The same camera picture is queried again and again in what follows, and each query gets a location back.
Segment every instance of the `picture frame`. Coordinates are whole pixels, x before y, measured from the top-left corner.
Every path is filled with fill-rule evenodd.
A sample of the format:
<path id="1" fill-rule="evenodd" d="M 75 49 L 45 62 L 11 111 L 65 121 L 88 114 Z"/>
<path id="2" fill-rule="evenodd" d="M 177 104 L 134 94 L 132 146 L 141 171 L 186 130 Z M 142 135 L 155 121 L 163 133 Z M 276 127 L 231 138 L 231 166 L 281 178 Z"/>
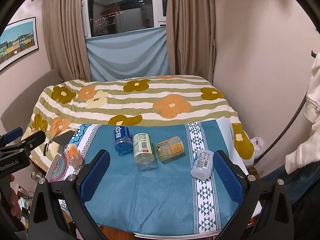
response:
<path id="1" fill-rule="evenodd" d="M 0 72 L 37 49 L 36 17 L 8 24 L 0 37 Z"/>

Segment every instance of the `striped blanket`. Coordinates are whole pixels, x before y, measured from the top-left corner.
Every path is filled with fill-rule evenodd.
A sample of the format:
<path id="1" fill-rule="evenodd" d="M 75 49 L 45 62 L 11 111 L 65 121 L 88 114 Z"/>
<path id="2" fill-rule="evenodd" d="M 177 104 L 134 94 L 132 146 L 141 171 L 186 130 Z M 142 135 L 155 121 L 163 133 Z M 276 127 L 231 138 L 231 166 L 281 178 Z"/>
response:
<path id="1" fill-rule="evenodd" d="M 174 75 L 132 78 L 113 82 L 73 80 L 44 89 L 23 136 L 43 130 L 47 143 L 58 131 L 76 131 L 84 123 L 166 126 L 226 117 L 232 123 L 235 148 L 246 161 L 254 149 L 237 112 L 223 94 L 197 76 Z M 31 160 L 47 171 L 59 145 L 44 144 L 31 152 Z"/>

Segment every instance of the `curtain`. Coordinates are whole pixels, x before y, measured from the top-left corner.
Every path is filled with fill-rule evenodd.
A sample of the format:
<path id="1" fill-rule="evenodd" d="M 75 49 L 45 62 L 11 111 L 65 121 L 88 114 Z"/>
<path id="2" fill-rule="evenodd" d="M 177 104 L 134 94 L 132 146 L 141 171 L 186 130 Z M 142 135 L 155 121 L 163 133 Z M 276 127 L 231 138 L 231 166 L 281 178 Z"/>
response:
<path id="1" fill-rule="evenodd" d="M 57 69 L 64 81 L 79 78 L 91 81 L 81 0 L 43 0 L 42 13 L 51 68 Z"/>
<path id="2" fill-rule="evenodd" d="M 93 37 L 85 43 L 93 81 L 170 75 L 165 27 Z"/>
<path id="3" fill-rule="evenodd" d="M 197 75 L 212 83 L 214 0 L 168 0 L 166 28 L 171 73 Z"/>

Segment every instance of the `hand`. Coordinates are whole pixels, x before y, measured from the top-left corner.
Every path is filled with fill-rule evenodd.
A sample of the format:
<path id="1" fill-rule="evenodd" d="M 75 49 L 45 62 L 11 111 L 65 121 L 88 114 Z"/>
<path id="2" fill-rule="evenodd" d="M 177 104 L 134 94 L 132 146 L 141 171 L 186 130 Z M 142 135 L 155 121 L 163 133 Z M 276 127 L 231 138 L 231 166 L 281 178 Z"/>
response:
<path id="1" fill-rule="evenodd" d="M 14 176 L 12 174 L 10 175 L 10 182 L 14 182 Z M 14 192 L 13 189 L 11 189 L 11 196 L 10 196 L 10 202 L 12 204 L 11 215 L 13 215 L 14 217 L 17 217 L 18 219 L 21 219 L 22 211 L 18 204 L 18 200 L 19 199 L 17 194 Z"/>

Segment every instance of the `gray headboard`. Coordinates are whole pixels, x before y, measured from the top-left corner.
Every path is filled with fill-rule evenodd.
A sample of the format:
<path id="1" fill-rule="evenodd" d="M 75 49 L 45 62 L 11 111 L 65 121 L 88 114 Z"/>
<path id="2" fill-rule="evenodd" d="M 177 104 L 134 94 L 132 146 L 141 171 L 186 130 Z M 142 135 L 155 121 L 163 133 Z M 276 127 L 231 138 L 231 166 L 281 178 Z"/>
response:
<path id="1" fill-rule="evenodd" d="M 62 83 L 62 79 L 58 76 L 58 72 L 52 69 L 24 90 L 0 116 L 7 132 L 17 127 L 21 127 L 25 131 L 42 91 L 48 86 L 60 83 Z"/>

